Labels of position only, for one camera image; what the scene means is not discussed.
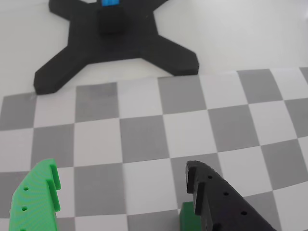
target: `green 3d-printed part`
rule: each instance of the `green 3d-printed part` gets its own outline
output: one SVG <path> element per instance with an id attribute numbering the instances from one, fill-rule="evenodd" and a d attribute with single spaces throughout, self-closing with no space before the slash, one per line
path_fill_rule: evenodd
<path id="1" fill-rule="evenodd" d="M 57 231 L 60 188 L 55 160 L 39 162 L 13 195 L 9 231 Z"/>
<path id="2" fill-rule="evenodd" d="M 202 231 L 201 218 L 195 215 L 193 202 L 184 202 L 180 213 L 180 231 Z"/>

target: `checkerboard pattern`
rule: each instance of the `checkerboard pattern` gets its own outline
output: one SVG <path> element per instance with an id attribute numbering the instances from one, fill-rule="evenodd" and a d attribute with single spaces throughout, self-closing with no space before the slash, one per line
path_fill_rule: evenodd
<path id="1" fill-rule="evenodd" d="M 308 68 L 147 78 L 0 99 L 0 230 L 55 158 L 61 231 L 178 231 L 185 163 L 221 174 L 278 231 L 308 229 Z"/>

